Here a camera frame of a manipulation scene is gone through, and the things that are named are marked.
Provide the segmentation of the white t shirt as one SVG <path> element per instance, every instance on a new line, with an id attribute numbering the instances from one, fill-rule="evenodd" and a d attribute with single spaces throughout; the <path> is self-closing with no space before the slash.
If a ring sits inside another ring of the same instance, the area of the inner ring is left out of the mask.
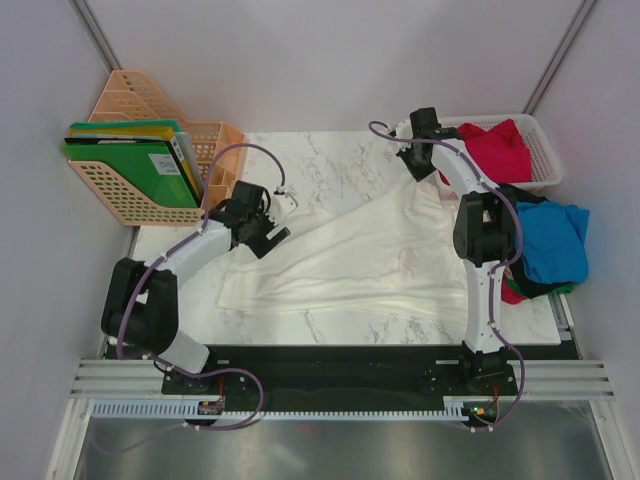
<path id="1" fill-rule="evenodd" d="M 465 325 L 467 282 L 452 241 L 456 209 L 427 181 L 400 180 L 342 216 L 307 209 L 264 258 L 235 250 L 224 309 L 349 309 Z"/>

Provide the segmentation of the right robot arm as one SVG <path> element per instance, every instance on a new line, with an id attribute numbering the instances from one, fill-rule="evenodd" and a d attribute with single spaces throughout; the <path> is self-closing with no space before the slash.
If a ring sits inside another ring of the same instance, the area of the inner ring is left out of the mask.
<path id="1" fill-rule="evenodd" d="M 487 177 L 456 128 L 442 126 L 433 107 L 410 113 L 394 134 L 411 140 L 398 156 L 412 177 L 421 181 L 439 172 L 459 200 L 452 238 L 467 275 L 468 322 L 457 377 L 465 391 L 481 393 L 508 371 L 500 302 L 503 273 L 521 233 L 515 191 Z"/>

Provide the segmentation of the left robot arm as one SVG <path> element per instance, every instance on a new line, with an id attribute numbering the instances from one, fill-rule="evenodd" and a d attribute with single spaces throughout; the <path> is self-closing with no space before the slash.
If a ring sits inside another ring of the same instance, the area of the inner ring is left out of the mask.
<path id="1" fill-rule="evenodd" d="M 125 257 L 113 270 L 101 329 L 115 341 L 116 355 L 133 346 L 156 361 L 185 372 L 185 382 L 208 393 L 219 382 L 211 350 L 180 328 L 179 291 L 203 267 L 244 245 L 258 259 L 290 236 L 279 224 L 298 206 L 279 188 L 239 181 L 231 197 L 204 214 L 202 223 L 177 244 L 146 261 Z"/>

